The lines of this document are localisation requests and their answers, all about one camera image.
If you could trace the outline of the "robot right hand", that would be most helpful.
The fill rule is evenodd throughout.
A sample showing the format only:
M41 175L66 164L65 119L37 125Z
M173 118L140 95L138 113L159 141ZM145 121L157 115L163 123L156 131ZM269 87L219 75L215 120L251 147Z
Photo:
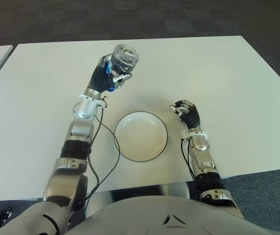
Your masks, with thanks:
M180 100L175 102L174 105L170 105L169 108L181 119L181 122L183 122L188 129L200 129L200 116L194 103L188 100Z

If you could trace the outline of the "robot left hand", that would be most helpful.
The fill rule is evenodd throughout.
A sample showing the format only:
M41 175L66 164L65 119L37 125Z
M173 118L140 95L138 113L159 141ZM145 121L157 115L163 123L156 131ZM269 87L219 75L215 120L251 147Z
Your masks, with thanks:
M104 91L113 91L131 79L131 70L113 54L103 56L92 73L84 95L100 99Z

